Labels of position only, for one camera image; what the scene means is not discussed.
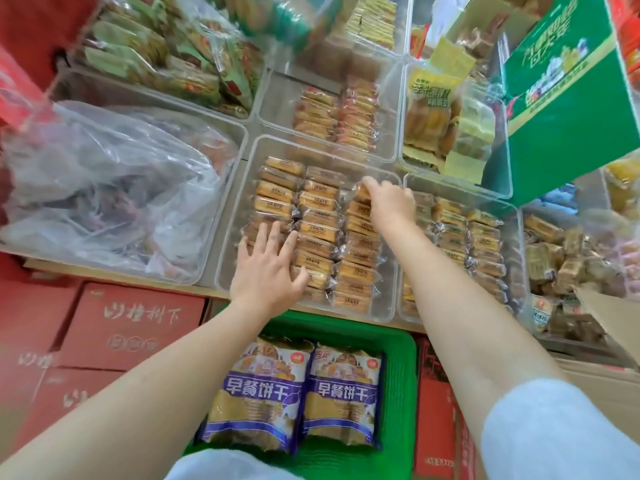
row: plastic basket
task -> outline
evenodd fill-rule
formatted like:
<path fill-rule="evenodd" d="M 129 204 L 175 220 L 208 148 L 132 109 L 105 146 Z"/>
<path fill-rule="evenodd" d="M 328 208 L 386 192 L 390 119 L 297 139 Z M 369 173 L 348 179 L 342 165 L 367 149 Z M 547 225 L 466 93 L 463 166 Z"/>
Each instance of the plastic basket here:
<path fill-rule="evenodd" d="M 384 352 L 387 357 L 382 378 L 382 405 L 378 423 L 381 449 L 345 446 L 325 438 L 309 436 L 297 455 L 263 452 L 240 447 L 258 459 L 284 468 L 307 480 L 408 480 L 413 467 L 415 412 L 417 407 L 416 346 L 405 331 L 300 312 L 287 312 L 263 330 L 267 335 L 305 338 L 334 347 L 357 347 Z M 190 445 L 184 454 L 213 447 Z"/>

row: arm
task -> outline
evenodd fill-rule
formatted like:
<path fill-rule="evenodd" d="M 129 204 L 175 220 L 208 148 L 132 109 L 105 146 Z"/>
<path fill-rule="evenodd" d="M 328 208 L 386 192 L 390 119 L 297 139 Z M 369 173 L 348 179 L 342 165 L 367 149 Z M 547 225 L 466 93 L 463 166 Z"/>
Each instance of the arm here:
<path fill-rule="evenodd" d="M 0 466 L 0 479 L 161 479 L 209 411 L 229 369 L 268 320 L 307 286 L 289 275 L 297 233 L 278 255 L 280 224 L 238 250 L 231 305 L 141 363 Z"/>
<path fill-rule="evenodd" d="M 476 444 L 493 405 L 535 378 L 564 379 L 551 356 L 415 225 L 411 190 L 365 177 L 371 217 L 412 284 L 429 338 Z"/>

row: biscuit bag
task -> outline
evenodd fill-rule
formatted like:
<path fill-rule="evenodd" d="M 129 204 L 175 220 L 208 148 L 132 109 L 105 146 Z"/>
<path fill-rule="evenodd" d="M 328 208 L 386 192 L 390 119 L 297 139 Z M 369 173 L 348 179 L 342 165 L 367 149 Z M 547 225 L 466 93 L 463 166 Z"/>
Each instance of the biscuit bag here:
<path fill-rule="evenodd" d="M 375 445 L 383 359 L 318 344 L 307 382 L 303 434 Z"/>
<path fill-rule="evenodd" d="M 292 452 L 298 409 L 314 345 L 258 337 L 225 378 L 201 437 Z"/>
<path fill-rule="evenodd" d="M 463 79 L 437 74 L 433 70 L 416 68 L 408 81 L 407 114 L 404 124 L 404 144 L 435 152 L 452 118 L 460 108 L 452 111 L 454 90 Z"/>

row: red cardboard box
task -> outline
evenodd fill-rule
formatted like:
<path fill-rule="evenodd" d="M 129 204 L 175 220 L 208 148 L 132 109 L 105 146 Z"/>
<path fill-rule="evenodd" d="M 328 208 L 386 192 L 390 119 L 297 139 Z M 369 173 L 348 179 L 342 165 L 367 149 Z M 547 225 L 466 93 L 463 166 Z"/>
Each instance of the red cardboard box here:
<path fill-rule="evenodd" d="M 205 299 L 89 283 L 60 350 L 60 366 L 128 371 L 198 327 Z"/>
<path fill-rule="evenodd" d="M 43 355 L 61 340 L 81 282 L 66 287 L 0 281 L 0 345 Z"/>
<path fill-rule="evenodd" d="M 428 338 L 418 339 L 419 384 L 413 478 L 454 478 L 455 398 Z"/>
<path fill-rule="evenodd" d="M 123 372 L 60 369 L 45 371 L 14 451 L 41 434 L 69 411 L 119 378 Z"/>

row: hand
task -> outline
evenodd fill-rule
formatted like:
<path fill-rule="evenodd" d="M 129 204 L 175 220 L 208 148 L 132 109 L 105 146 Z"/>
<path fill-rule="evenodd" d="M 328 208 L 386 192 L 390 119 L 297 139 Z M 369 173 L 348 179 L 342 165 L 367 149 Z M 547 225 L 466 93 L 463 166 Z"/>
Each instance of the hand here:
<path fill-rule="evenodd" d="M 236 274 L 231 281 L 231 304 L 266 323 L 302 298 L 311 276 L 303 267 L 295 281 L 291 281 L 289 266 L 297 241 L 298 233 L 293 231 L 278 254 L 280 222 L 272 224 L 268 238 L 267 224 L 262 223 L 249 256 L 243 237 L 238 245 Z"/>
<path fill-rule="evenodd" d="M 371 195 L 371 223 L 382 235 L 404 225 L 415 224 L 415 201 L 411 189 L 402 189 L 389 181 L 381 184 L 372 177 L 362 183 Z"/>

